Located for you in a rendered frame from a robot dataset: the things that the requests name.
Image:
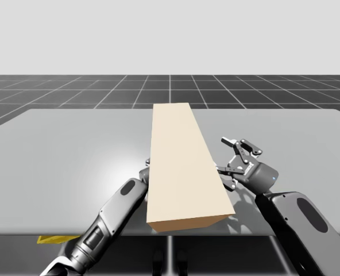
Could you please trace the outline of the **tall board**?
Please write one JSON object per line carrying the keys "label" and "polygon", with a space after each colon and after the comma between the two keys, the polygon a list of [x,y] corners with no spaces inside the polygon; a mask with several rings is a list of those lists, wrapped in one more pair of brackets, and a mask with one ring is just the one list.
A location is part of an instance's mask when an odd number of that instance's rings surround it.
{"label": "tall board", "polygon": [[169,232],[209,227],[234,214],[190,105],[155,104],[146,222]]}

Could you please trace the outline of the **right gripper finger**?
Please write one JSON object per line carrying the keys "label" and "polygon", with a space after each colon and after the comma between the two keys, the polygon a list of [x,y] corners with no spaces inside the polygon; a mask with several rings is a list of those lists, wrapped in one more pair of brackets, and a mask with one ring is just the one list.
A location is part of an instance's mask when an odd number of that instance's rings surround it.
{"label": "right gripper finger", "polygon": [[250,158],[257,158],[263,153],[262,149],[246,139],[236,140],[222,137],[221,142],[231,147],[234,150],[234,153],[240,157],[243,164],[248,164]]}
{"label": "right gripper finger", "polygon": [[221,167],[215,166],[221,181],[228,191],[234,191],[239,182],[243,182],[245,180],[244,170],[235,167]]}

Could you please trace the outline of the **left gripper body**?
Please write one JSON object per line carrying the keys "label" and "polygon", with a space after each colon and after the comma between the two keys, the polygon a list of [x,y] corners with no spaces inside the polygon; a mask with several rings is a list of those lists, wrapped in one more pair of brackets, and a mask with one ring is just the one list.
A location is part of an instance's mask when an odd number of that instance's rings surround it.
{"label": "left gripper body", "polygon": [[139,172],[139,178],[140,178],[140,181],[142,181],[144,184],[148,184],[149,183],[149,166],[150,166],[149,158],[145,161],[145,165],[146,167]]}

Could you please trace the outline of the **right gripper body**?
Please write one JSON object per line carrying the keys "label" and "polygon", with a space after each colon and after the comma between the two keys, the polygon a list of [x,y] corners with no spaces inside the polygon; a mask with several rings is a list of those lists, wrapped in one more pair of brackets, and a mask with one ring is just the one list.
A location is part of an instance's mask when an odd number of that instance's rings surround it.
{"label": "right gripper body", "polygon": [[234,173],[232,177],[256,196],[267,193],[279,177],[277,170],[252,156],[242,158],[236,155],[229,161],[228,167],[238,168],[244,172]]}

